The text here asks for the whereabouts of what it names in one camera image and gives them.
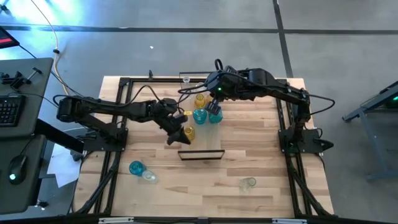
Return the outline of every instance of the white paper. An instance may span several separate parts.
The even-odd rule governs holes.
[[[81,160],[74,161],[69,149],[54,144],[47,174],[55,174],[58,187],[62,187],[79,178]]]

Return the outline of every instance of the butcher block tabletop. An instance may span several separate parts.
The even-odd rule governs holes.
[[[104,77],[99,97],[116,100],[120,78]],[[305,88],[302,78],[287,80],[296,88]],[[160,99],[178,100],[180,96],[177,93],[181,88],[179,83],[134,83],[132,96],[145,84],[150,85]],[[124,90],[122,102],[125,102],[126,92]],[[152,92],[144,88],[135,101],[153,99]],[[182,149],[181,144],[168,146],[166,132],[153,121],[128,121],[129,136],[119,166],[112,216],[294,217],[285,157],[277,138],[279,119],[275,98],[225,101],[221,107],[223,120],[218,134],[221,149],[225,150],[221,160],[181,161],[177,154]],[[110,115],[97,114],[96,117],[111,122]],[[312,119],[307,127],[313,127]],[[84,161],[75,192],[75,210],[83,206],[97,187],[103,159],[104,152],[96,151]],[[320,158],[302,154],[302,160],[308,188],[325,210],[333,213]],[[141,161],[159,181],[152,184],[132,175],[129,171],[132,161]],[[246,177],[255,178],[256,185],[242,190],[239,184]],[[108,187],[109,184],[104,191],[102,208]],[[301,191],[297,191],[301,211],[304,211]]]

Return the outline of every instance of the gray floor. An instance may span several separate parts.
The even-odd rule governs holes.
[[[276,29],[272,0],[119,0],[39,1],[54,25],[93,27],[253,28]],[[395,0],[279,0],[286,29],[398,29]],[[43,24],[30,1],[7,4],[0,24]],[[37,57],[52,57],[54,37],[46,31],[10,31]],[[262,67],[286,77],[278,34],[57,32],[62,51],[59,71],[80,93],[97,97],[105,75],[178,75],[212,70],[215,58],[236,68]],[[346,218],[397,222],[398,180],[367,182],[364,175],[377,170],[374,154],[359,120],[346,124],[341,117],[379,90],[397,80],[398,35],[286,35],[294,77],[305,79],[311,93],[336,100],[329,111],[315,115],[316,126],[335,147],[325,153],[326,176],[335,213]],[[29,58],[18,47],[0,50],[0,59]],[[46,97],[62,94],[51,78]],[[312,110],[328,105],[312,101]],[[55,119],[56,109],[44,103],[40,117],[59,129],[75,128]],[[396,130],[396,116],[370,116],[386,149]],[[388,153],[398,169],[398,153]],[[18,215],[37,217],[65,213],[72,186],[56,189],[53,179],[40,196],[51,198],[45,211],[30,208]]]

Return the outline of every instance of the computer mouse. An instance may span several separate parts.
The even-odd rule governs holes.
[[[26,177],[26,160],[24,155],[18,155],[11,159],[8,167],[8,181],[17,185],[22,183]]]

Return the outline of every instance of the keyboard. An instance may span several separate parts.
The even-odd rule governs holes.
[[[0,96],[0,128],[15,127],[25,102],[25,96]]]

